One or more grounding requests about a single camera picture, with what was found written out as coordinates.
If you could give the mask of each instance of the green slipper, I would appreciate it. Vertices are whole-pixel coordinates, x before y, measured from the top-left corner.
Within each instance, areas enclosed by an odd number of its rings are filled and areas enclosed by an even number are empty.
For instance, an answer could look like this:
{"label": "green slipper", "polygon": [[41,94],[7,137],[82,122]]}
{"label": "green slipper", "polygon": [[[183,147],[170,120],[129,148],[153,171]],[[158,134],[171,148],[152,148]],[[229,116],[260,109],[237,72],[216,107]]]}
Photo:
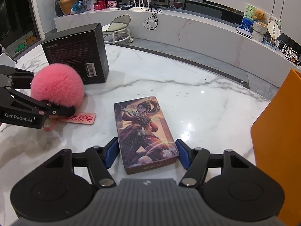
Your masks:
{"label": "green slipper", "polygon": [[15,49],[15,53],[20,52],[22,49],[26,48],[27,44],[20,44],[16,49]]}

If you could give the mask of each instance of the card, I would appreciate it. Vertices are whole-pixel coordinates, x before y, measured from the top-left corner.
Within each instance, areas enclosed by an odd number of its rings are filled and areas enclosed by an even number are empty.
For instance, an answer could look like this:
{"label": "card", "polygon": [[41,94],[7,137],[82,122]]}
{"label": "card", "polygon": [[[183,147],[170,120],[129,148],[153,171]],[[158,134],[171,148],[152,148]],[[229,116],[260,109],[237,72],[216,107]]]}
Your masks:
{"label": "card", "polygon": [[60,117],[59,121],[71,122],[71,123],[82,123],[92,125],[95,121],[95,113],[76,112],[71,117]]}
{"label": "card", "polygon": [[96,2],[96,0],[83,0],[83,1],[87,6],[87,9],[86,9],[87,11],[94,10],[94,2]]}
{"label": "card", "polygon": [[108,1],[108,8],[115,8],[117,6],[117,1]]}

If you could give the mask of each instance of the barcode label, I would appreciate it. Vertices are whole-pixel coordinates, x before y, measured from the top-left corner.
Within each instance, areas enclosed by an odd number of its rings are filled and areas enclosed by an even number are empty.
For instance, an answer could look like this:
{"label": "barcode label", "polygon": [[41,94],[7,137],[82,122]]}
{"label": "barcode label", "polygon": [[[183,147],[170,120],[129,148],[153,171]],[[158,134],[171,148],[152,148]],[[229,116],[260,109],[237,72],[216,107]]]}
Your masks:
{"label": "barcode label", "polygon": [[87,69],[88,69],[88,77],[94,77],[96,75],[96,70],[94,67],[94,63],[87,63]]}

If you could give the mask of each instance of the marble table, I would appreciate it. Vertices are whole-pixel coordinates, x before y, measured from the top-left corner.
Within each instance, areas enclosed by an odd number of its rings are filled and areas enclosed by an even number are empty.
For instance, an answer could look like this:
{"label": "marble table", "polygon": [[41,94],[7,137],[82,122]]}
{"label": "marble table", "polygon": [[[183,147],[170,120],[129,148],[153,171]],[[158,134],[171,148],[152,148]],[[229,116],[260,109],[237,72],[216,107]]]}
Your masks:
{"label": "marble table", "polygon": [[[64,148],[84,152],[104,146],[117,136],[113,103],[155,95],[175,139],[212,153],[230,148],[255,163],[250,127],[269,101],[256,93],[207,72],[169,58],[124,47],[106,45],[109,76],[104,84],[85,86],[79,111],[97,114],[93,125],[59,123],[52,131],[2,124],[0,127],[0,224],[17,219],[10,204],[10,190],[23,176]],[[17,67],[38,72],[47,66],[41,45],[21,59]],[[179,182],[185,170],[175,164],[126,175],[119,157],[109,172],[122,178],[173,178]],[[207,179],[219,174],[209,169]],[[89,180],[88,173],[75,173]]]}

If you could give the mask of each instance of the chair seat cushion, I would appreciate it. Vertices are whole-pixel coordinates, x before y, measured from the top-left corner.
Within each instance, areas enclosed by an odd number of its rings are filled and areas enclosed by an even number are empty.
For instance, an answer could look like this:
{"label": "chair seat cushion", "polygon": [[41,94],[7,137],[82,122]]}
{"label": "chair seat cushion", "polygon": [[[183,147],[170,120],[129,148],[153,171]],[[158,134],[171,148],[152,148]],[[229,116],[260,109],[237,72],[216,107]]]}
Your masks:
{"label": "chair seat cushion", "polygon": [[127,27],[127,24],[117,22],[113,24],[104,25],[102,27],[102,31],[118,31],[124,29],[125,27]]}

